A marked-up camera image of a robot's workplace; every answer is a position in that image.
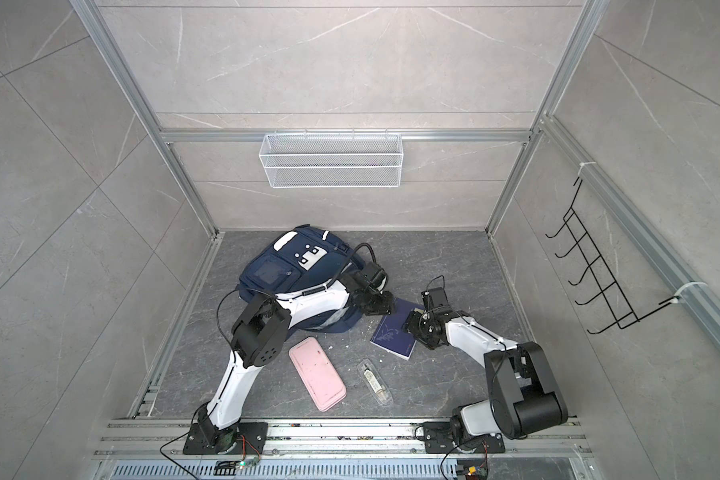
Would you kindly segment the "pink pencil case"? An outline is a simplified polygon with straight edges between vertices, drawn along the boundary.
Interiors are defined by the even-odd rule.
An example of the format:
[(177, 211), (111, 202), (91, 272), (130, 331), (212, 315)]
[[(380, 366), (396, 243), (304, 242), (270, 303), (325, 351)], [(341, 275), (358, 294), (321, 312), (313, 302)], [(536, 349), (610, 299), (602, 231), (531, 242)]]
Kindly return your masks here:
[(320, 412), (326, 412), (342, 401), (346, 386), (327, 354), (314, 337), (293, 346), (289, 358)]

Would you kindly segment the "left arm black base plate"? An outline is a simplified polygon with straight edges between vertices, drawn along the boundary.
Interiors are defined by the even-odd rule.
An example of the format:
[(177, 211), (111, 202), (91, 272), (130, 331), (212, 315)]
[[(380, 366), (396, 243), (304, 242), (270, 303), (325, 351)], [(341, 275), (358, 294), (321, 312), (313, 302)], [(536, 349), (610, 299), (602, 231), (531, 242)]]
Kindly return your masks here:
[(218, 430), (210, 423), (191, 425), (184, 443), (184, 455), (260, 455), (263, 451), (269, 424), (267, 422), (239, 422)]

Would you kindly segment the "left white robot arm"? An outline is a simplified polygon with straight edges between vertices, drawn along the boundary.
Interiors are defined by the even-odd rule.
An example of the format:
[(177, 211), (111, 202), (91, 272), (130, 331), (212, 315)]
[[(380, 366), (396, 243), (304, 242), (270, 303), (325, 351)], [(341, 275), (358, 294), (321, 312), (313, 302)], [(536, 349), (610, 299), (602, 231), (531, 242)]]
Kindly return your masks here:
[(282, 351), (291, 328), (319, 314), (353, 308), (363, 315), (390, 314), (394, 296), (385, 290), (387, 280), (385, 270), (369, 262), (300, 291), (259, 291), (234, 322), (226, 370), (214, 396), (198, 412), (204, 434), (214, 437), (236, 428), (256, 377)]

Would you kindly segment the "navy blue student backpack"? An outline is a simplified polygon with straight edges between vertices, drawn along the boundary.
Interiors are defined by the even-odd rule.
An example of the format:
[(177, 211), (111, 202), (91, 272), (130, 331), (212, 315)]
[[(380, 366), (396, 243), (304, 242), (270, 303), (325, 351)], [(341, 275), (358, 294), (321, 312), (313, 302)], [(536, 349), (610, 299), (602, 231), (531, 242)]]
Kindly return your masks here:
[[(379, 265), (369, 243), (352, 247), (328, 230), (300, 225), (281, 234), (244, 268), (237, 291), (248, 306), (259, 291), (274, 294), (300, 291), (347, 268), (360, 270), (369, 262)], [(293, 330), (343, 333), (363, 316), (368, 315), (356, 308), (323, 313), (291, 328), (287, 335)]]

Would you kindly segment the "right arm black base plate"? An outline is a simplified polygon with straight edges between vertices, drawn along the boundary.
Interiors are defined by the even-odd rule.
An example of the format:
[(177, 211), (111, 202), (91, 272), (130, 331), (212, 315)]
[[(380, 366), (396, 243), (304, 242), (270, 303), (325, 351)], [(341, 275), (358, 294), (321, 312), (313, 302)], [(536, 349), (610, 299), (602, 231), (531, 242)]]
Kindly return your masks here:
[(499, 454), (506, 451), (501, 433), (471, 435), (455, 420), (423, 422), (414, 429), (414, 438), (424, 443), (429, 454), (449, 451)]

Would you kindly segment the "aluminium front rail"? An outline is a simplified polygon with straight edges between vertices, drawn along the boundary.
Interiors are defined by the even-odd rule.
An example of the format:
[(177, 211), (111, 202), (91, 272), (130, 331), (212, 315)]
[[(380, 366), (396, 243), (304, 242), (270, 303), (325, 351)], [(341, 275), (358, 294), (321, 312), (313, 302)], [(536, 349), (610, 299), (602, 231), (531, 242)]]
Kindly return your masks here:
[[(414, 429), (423, 422), (444, 418), (391, 419), (249, 419), (267, 422), (267, 439), (261, 455), (265, 458), (319, 458), (351, 456), (452, 456), (466, 452), (429, 454), (424, 443), (414, 438)], [(193, 423), (176, 419), (112, 420), (94, 442), (96, 458), (158, 458), (162, 452), (176, 460), (212, 455), (184, 455), (182, 449)], [(586, 458), (593, 455), (583, 429), (576, 420), (529, 434), (520, 440), (504, 438), (506, 451), (515, 457)]]

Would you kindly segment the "navy blue notebook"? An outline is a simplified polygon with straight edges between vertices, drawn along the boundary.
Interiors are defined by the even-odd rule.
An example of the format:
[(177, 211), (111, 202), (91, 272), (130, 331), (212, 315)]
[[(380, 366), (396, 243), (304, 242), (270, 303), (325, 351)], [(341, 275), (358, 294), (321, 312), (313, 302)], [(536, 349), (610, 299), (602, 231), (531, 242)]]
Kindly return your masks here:
[(370, 342), (401, 358), (409, 360), (416, 340), (414, 336), (404, 329), (408, 316), (414, 311), (423, 311), (421, 305), (397, 298), (394, 303), (395, 311), (385, 315), (379, 321)]

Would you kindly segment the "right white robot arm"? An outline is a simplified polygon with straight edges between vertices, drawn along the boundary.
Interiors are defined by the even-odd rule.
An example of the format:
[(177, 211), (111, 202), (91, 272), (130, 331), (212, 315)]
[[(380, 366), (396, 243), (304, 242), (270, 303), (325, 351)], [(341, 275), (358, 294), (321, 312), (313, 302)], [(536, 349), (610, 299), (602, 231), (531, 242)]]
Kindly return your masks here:
[(404, 330), (430, 350), (456, 348), (484, 368), (488, 396), (459, 407), (450, 419), (458, 445), (500, 435), (516, 440), (566, 423), (569, 412), (543, 348), (490, 331), (471, 314), (451, 307), (445, 289), (421, 293), (423, 308), (408, 315)]

